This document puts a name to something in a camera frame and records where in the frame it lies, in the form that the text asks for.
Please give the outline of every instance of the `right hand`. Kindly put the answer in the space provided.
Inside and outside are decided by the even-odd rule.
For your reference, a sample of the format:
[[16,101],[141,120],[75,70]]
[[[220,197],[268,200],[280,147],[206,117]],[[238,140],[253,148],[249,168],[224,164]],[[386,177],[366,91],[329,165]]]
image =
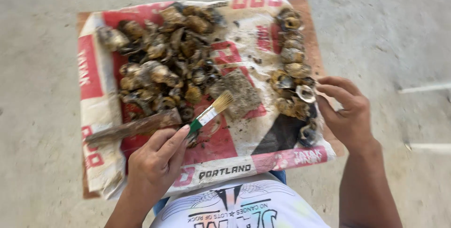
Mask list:
[[380,144],[371,133],[369,100],[346,78],[327,76],[318,79],[317,90],[335,98],[343,109],[335,111],[323,96],[317,95],[318,107],[327,126],[349,153],[363,154]]

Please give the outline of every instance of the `white t-shirt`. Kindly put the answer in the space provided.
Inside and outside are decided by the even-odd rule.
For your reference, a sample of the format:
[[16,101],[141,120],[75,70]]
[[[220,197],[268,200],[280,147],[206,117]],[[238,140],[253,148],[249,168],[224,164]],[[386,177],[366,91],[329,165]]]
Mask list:
[[270,173],[171,197],[151,228],[328,228],[295,191]]

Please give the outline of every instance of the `paintbrush bristles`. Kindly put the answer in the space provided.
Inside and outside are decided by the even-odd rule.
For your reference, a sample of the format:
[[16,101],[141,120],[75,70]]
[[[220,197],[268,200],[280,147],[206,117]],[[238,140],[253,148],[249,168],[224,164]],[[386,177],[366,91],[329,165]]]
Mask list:
[[234,101],[235,99],[233,98],[232,93],[230,91],[224,91],[211,105],[218,113],[220,113],[228,108]]

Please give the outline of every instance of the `printed graphic on shirt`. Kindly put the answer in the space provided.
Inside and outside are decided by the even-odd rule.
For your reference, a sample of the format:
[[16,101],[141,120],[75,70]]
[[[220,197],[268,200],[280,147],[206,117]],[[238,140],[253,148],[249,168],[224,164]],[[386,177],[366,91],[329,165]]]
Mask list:
[[161,220],[186,211],[187,222],[194,228],[273,228],[277,210],[272,208],[271,198],[262,196],[275,192],[295,196],[280,182],[251,182],[176,200],[162,211]]

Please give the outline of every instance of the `finger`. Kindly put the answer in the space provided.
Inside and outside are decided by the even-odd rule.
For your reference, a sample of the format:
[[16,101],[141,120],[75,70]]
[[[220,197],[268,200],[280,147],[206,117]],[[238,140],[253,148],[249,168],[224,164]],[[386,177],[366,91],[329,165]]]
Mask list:
[[319,111],[321,112],[321,115],[324,117],[324,121],[326,122],[326,124],[329,124],[338,119],[335,110],[332,108],[332,106],[330,106],[326,98],[324,98],[321,95],[317,95],[316,100],[318,102]]
[[183,158],[185,156],[186,150],[186,140],[184,139],[180,144],[178,150],[169,159],[169,174],[177,177],[179,175],[180,167],[183,163]]
[[325,95],[335,98],[343,105],[343,108],[349,110],[353,107],[355,97],[341,87],[334,85],[318,85],[316,90]]
[[354,83],[347,78],[343,78],[343,77],[339,77],[339,76],[326,76],[326,77],[318,79],[318,82],[322,85],[334,85],[334,86],[341,87],[354,96],[362,95],[362,93],[354,85]]
[[144,144],[143,148],[158,151],[168,139],[173,137],[177,131],[172,128],[157,130]]
[[183,126],[177,133],[175,133],[157,152],[158,156],[162,157],[164,161],[169,161],[169,159],[178,150],[179,146],[182,144],[183,140],[189,133],[189,125]]

